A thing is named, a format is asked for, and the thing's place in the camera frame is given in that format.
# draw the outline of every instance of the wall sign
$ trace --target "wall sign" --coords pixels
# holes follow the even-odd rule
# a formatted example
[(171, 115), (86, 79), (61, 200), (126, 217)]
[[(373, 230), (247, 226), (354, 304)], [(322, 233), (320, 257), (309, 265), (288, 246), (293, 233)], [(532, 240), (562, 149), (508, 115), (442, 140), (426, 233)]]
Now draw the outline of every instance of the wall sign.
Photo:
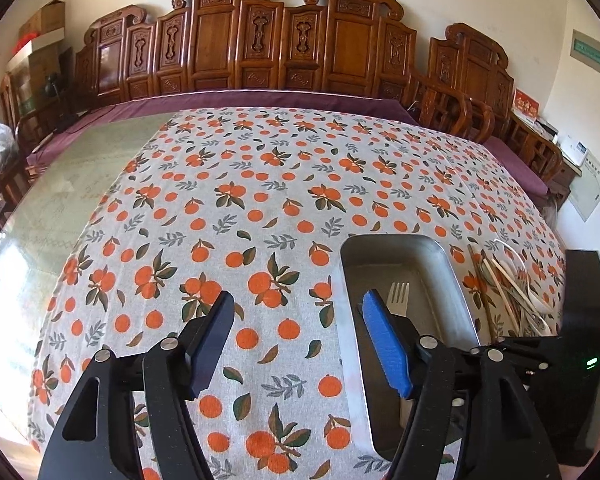
[(573, 31), (571, 57), (600, 72), (600, 42), (577, 30)]

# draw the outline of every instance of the white device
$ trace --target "white device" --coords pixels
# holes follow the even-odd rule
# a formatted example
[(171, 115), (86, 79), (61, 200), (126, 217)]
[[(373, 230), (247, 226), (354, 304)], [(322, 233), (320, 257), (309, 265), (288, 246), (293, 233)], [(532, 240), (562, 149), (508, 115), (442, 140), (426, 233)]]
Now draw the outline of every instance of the white device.
[(566, 156), (573, 164), (580, 167), (584, 162), (589, 150), (579, 140), (573, 139), (571, 136), (566, 136), (560, 142), (562, 154)]

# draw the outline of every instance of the blue gripper pad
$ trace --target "blue gripper pad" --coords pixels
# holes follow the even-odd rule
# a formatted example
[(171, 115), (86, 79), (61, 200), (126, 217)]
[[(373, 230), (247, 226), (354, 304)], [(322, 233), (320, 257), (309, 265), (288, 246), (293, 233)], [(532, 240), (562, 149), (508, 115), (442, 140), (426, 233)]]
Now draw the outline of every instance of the blue gripper pad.
[(400, 396), (409, 397), (413, 385), (409, 378), (407, 355), (386, 316), (391, 316), (376, 290), (368, 291), (362, 298), (362, 317), (371, 341), (380, 359), (389, 386)]

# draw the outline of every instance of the brown box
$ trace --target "brown box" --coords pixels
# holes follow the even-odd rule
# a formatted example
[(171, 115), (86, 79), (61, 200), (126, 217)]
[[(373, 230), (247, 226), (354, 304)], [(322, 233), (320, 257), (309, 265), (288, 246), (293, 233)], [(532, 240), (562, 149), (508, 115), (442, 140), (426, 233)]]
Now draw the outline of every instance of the brown box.
[(46, 76), (60, 73), (58, 44), (53, 43), (27, 56), (11, 71), (20, 114), (24, 115), (49, 101), (45, 94)]
[(41, 35), (64, 27), (64, 2), (53, 0), (31, 16), (18, 31), (22, 38), (30, 32), (38, 32)]

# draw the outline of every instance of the orange-patterned tablecloth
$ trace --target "orange-patterned tablecloth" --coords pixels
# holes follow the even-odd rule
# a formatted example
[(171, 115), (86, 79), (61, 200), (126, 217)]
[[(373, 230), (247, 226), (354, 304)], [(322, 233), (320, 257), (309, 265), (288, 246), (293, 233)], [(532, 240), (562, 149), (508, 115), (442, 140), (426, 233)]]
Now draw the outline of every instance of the orange-patterned tablecloth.
[[(350, 442), (331, 297), (343, 279), (340, 245), (369, 232), (437, 240), (483, 342), (468, 243), (490, 252), (498, 237), (517, 247), (535, 290), (558, 311), (562, 251), (483, 147), (316, 110), (185, 110), (126, 165), (64, 266), (32, 375), (30, 440), (44, 449), (95, 351), (144, 352), (204, 315), (225, 288), (238, 304), (234, 327), (210, 388), (190, 406), (214, 476), (380, 478), (388, 462)], [(506, 334), (500, 298), (488, 295)], [(153, 480), (139, 394), (136, 403)]]

